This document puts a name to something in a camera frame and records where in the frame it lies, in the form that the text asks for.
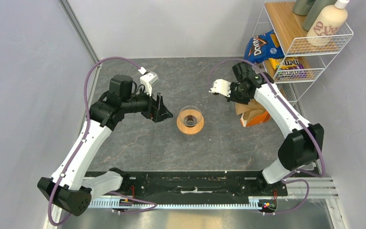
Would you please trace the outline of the clear glass dripper cone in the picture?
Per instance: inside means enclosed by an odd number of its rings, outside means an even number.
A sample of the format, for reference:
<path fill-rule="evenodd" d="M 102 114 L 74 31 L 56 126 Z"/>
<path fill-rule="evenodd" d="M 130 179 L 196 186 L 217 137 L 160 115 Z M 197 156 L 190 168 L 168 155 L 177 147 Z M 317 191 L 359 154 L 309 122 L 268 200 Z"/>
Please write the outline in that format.
<path fill-rule="evenodd" d="M 180 110 L 178 120 L 186 127 L 194 127 L 203 120 L 203 114 L 198 107 L 189 105 Z"/>

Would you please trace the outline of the round wooden dripper stand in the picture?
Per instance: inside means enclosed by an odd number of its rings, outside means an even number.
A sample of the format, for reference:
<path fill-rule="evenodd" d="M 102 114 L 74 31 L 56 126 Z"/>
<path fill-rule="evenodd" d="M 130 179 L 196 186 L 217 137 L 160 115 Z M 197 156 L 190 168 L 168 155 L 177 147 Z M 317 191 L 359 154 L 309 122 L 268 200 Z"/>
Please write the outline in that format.
<path fill-rule="evenodd" d="M 185 135 L 196 135 L 204 127 L 205 121 L 202 113 L 198 110 L 187 109 L 178 114 L 176 125 Z"/>

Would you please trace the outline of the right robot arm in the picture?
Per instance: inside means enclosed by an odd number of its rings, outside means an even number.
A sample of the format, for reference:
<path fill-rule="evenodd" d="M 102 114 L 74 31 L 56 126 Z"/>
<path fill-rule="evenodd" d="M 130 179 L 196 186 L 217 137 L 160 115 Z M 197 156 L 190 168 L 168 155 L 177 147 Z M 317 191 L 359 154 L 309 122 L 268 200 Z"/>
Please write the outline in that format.
<path fill-rule="evenodd" d="M 262 170 L 256 189 L 261 195 L 269 195 L 275 183 L 288 178 L 302 167 L 322 159 L 324 129 L 302 117 L 266 72 L 257 73 L 246 62 L 232 67 L 237 79 L 230 85 L 229 101 L 245 104 L 255 100 L 270 114 L 280 128 L 284 142 L 278 150 L 278 158 Z"/>

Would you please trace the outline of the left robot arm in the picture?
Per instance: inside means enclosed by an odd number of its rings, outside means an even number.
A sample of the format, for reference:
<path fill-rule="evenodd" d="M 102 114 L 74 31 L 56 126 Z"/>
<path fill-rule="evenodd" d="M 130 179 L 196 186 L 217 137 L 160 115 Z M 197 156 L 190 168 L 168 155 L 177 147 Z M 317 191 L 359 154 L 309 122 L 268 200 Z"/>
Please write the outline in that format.
<path fill-rule="evenodd" d="M 141 113 L 155 123 L 173 117 L 163 103 L 162 94 L 152 93 L 156 80 L 158 76 L 154 72 L 141 76 L 140 84 L 127 75 L 115 75 L 110 80 L 108 91 L 89 108 L 90 119 L 84 123 L 64 161 L 51 177 L 41 177 L 38 181 L 37 187 L 48 201 L 80 216 L 92 200 L 104 194 L 129 192 L 131 183 L 119 169 L 110 169 L 90 181 L 84 177 L 99 148 L 126 114 Z"/>

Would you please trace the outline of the blue Doritos chip bag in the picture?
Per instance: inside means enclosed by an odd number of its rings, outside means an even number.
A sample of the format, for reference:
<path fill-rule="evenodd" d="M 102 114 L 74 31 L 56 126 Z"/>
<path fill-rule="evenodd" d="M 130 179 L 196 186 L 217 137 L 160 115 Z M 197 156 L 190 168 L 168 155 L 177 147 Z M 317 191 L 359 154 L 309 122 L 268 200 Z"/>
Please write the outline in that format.
<path fill-rule="evenodd" d="M 280 42 L 274 30 L 271 30 L 250 39 L 244 51 L 243 59 L 252 63 L 262 63 L 269 58 L 280 59 L 284 56 Z"/>

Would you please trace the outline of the yellow M&M candy bag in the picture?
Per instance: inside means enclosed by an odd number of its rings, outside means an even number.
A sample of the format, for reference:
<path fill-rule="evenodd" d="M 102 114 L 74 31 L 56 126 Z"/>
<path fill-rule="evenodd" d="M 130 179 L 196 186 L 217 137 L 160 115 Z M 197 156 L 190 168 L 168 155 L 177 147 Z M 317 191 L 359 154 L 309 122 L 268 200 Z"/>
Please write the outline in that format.
<path fill-rule="evenodd" d="M 269 58 L 269 63 L 272 68 L 278 71 L 276 78 L 306 78 L 307 72 L 298 57 L 288 57 L 288 58 Z"/>

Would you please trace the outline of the dark green bottle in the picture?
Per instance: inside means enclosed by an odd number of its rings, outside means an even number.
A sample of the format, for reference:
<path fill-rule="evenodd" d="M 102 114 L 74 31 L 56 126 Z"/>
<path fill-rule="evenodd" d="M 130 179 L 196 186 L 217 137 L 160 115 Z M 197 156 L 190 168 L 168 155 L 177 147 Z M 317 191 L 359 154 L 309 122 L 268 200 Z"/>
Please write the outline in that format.
<path fill-rule="evenodd" d="M 299 16 L 307 16 L 315 0 L 296 0 L 292 12 Z"/>

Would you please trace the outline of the cream lotion pump bottle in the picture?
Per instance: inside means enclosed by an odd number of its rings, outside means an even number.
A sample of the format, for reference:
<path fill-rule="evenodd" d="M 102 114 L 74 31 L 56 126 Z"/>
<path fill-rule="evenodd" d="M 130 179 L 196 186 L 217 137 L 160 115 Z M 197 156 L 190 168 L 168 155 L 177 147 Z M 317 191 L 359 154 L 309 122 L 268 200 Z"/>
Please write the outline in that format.
<path fill-rule="evenodd" d="M 345 23 L 349 0 L 337 0 L 335 4 L 325 6 L 307 33 L 307 41 L 315 47 L 326 46 Z"/>

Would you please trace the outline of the grey green bottle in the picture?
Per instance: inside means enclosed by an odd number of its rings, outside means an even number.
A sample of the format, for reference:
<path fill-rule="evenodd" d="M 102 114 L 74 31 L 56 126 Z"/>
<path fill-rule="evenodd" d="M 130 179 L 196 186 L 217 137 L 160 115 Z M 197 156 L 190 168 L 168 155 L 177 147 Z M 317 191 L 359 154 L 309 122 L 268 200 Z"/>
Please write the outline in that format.
<path fill-rule="evenodd" d="M 336 0 L 316 0 L 303 22 L 303 29 L 309 31 L 322 9 L 328 5 L 334 5 Z"/>

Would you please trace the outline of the aluminium corner frame rail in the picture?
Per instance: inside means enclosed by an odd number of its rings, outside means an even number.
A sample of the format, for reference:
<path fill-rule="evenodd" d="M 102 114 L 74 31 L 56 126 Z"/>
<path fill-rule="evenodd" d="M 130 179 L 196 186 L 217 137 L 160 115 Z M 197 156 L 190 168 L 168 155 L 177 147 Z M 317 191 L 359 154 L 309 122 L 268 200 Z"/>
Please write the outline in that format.
<path fill-rule="evenodd" d="M 61 5 L 63 11 L 65 12 L 68 20 L 70 21 L 72 27 L 74 28 L 77 36 L 79 37 L 82 45 L 87 51 L 89 57 L 93 62 L 98 62 L 99 57 L 96 54 L 91 42 L 89 41 L 88 36 L 86 35 L 81 23 L 79 22 L 77 15 L 75 14 L 70 2 L 68 0 L 58 0 Z"/>

